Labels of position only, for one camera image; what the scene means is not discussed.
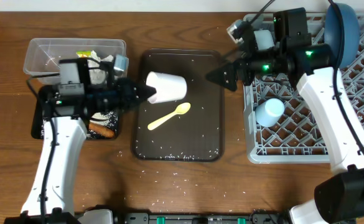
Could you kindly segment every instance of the wood grain surface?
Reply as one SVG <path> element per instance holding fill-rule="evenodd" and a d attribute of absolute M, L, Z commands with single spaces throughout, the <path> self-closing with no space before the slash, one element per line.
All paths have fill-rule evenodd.
<path fill-rule="evenodd" d="M 36 37 L 123 39 L 128 75 L 151 48 L 234 47 L 225 29 L 243 13 L 0 12 L 0 223 L 17 216 L 38 166 L 42 141 L 30 127 L 35 99 L 22 71 L 28 43 Z M 225 153 L 213 163 L 136 159 L 129 145 L 133 113 L 121 119 L 113 141 L 85 142 L 75 182 L 75 210 L 108 204 L 120 212 L 250 213 L 282 211 L 313 197 L 331 177 L 328 164 L 252 164 L 246 156 L 242 87 L 225 91 Z"/>

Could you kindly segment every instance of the black tray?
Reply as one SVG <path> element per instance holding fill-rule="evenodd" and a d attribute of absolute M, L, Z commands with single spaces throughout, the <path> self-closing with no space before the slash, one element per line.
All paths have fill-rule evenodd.
<path fill-rule="evenodd" d="M 46 85 L 43 86 L 38 94 L 39 96 L 45 96 L 45 92 L 51 92 L 53 91 L 53 88 L 51 85 Z M 91 140 L 91 139 L 116 139 L 119 135 L 119 113 L 118 111 L 111 111 L 109 113 L 105 114 L 106 117 L 108 118 L 108 122 L 105 123 L 105 125 L 103 125 L 104 127 L 112 130 L 114 132 L 114 137 L 113 138 L 107 138 L 102 136 L 99 133 L 96 133 L 92 130 L 88 130 L 87 135 L 86 135 L 86 139 L 87 140 Z M 43 139 L 44 138 L 44 120 L 42 119 L 42 107 L 40 105 L 40 103 L 37 101 L 37 103 L 35 104 L 35 112 L 34 112 L 34 118 L 32 120 L 32 127 L 31 127 L 31 136 L 34 139 Z"/>
<path fill-rule="evenodd" d="M 146 51 L 139 68 L 140 81 L 148 73 L 161 72 L 186 79 L 187 94 L 179 101 L 140 105 L 131 150 L 140 159 L 165 161 L 212 162 L 224 148 L 223 88 L 206 81 L 205 75 L 220 66 L 220 54 L 211 50 Z M 184 115 L 175 116 L 150 131 L 147 126 L 189 102 Z"/>

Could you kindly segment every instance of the plastic bin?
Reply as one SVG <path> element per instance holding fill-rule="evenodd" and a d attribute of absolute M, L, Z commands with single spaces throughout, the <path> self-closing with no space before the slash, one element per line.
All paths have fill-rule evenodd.
<path fill-rule="evenodd" d="M 245 19 L 254 17 L 248 14 Z M 361 29 L 356 60 L 342 70 L 342 81 L 353 108 L 364 128 L 364 13 L 357 13 Z M 308 30 L 312 43 L 323 42 L 324 13 L 307 13 Z M 256 30 L 270 30 L 274 37 L 273 15 L 263 14 L 262 22 L 255 22 Z M 287 82 L 285 74 L 276 78 Z M 277 125 L 269 128 L 256 122 L 255 109 L 270 98 L 284 102 L 286 111 Z M 328 150 L 317 128 L 315 119 L 303 98 L 290 86 L 255 79 L 244 86 L 244 126 L 248 159 L 256 164 L 326 163 Z"/>
<path fill-rule="evenodd" d="M 126 44 L 123 40 L 79 39 L 79 38 L 35 38 L 27 49 L 23 71 L 37 76 L 59 72 L 58 61 L 77 58 L 78 51 L 94 50 L 100 58 L 120 54 L 126 56 Z M 60 77 L 39 78 L 43 84 L 57 84 Z"/>

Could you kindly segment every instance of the white paper cup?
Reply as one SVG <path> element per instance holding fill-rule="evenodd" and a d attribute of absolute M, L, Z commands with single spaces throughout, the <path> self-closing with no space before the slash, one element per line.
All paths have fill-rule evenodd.
<path fill-rule="evenodd" d="M 284 113 L 285 107 L 279 99 L 266 100 L 255 110 L 256 122 L 264 127 L 271 127 L 277 123 Z"/>
<path fill-rule="evenodd" d="M 177 75 L 150 72 L 147 76 L 146 85 L 154 87 L 157 91 L 148 99 L 150 103 L 181 100 L 187 93 L 186 80 Z"/>

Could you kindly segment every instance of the blue bowl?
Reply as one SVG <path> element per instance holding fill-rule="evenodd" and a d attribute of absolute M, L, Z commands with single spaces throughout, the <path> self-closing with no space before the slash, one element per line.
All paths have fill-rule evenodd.
<path fill-rule="evenodd" d="M 355 59 L 360 41 L 360 27 L 355 11 L 347 4 L 337 3 L 343 19 L 345 31 L 345 46 L 343 50 L 342 63 L 339 68 L 345 68 Z M 325 16 L 324 42 L 329 44 L 335 57 L 338 55 L 341 41 L 340 25 L 332 6 L 327 10 Z"/>

